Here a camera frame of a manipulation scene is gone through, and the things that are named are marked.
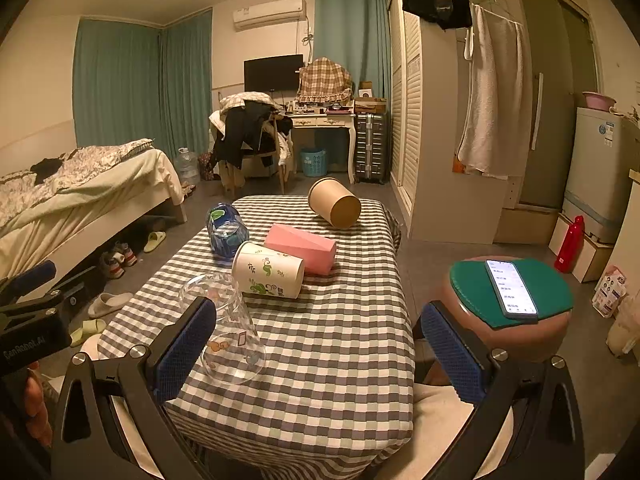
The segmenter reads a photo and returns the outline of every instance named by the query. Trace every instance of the red thermos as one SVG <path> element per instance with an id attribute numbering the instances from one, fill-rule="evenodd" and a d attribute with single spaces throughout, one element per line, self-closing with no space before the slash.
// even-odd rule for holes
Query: red thermos
<path id="1" fill-rule="evenodd" d="M 560 272 L 569 272 L 572 270 L 575 256 L 582 242 L 583 233 L 584 218 L 577 216 L 575 217 L 574 223 L 572 223 L 566 231 L 566 235 L 562 241 L 562 247 L 560 247 L 558 257 L 554 263 L 554 267 Z"/>

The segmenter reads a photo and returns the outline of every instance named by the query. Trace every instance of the door handle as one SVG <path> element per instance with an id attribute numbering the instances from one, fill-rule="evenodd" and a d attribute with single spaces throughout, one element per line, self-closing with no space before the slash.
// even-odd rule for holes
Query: door handle
<path id="1" fill-rule="evenodd" d="M 531 149 L 535 151 L 538 142 L 538 128 L 540 127 L 540 111 L 542 110 L 542 89 L 545 82 L 545 75 L 538 74 L 538 103 L 536 104 L 536 120 L 533 124 L 533 135 L 531 136 Z"/>

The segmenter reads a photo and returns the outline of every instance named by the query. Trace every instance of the door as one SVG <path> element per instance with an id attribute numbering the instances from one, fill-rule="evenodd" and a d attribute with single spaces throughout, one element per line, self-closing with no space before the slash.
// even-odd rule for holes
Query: door
<path id="1" fill-rule="evenodd" d="M 422 41 L 420 18 L 408 12 L 402 13 L 404 21 L 404 50 L 406 53 L 406 92 L 404 152 L 402 154 L 401 195 L 409 209 L 415 199 L 420 157 L 420 130 L 422 126 Z"/>
<path id="2" fill-rule="evenodd" d="M 520 203 L 562 208 L 581 93 L 597 87 L 586 20 L 561 0 L 522 0 L 534 76 L 532 138 Z"/>
<path id="3" fill-rule="evenodd" d="M 389 7 L 391 31 L 391 178 L 402 185 L 404 130 L 406 125 L 406 57 L 404 52 L 404 19 L 402 0 L 391 0 Z"/>

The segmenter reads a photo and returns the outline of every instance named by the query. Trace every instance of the air conditioner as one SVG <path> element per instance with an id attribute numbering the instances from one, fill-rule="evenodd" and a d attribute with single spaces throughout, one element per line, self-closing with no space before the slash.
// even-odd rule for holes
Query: air conditioner
<path id="1" fill-rule="evenodd" d="M 236 30 L 297 22 L 306 18 L 305 0 L 278 0 L 234 11 Z"/>

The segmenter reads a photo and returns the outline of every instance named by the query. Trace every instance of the green mat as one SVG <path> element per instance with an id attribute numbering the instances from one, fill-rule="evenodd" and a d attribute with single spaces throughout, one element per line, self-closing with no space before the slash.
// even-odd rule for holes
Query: green mat
<path id="1" fill-rule="evenodd" d="M 568 285 L 555 269 L 531 258 L 512 262 L 538 309 L 538 319 L 571 310 L 574 298 Z M 490 327 L 503 328 L 523 324 L 519 320 L 504 317 L 484 262 L 457 262 L 451 267 L 449 277 L 451 286 L 464 306 Z"/>

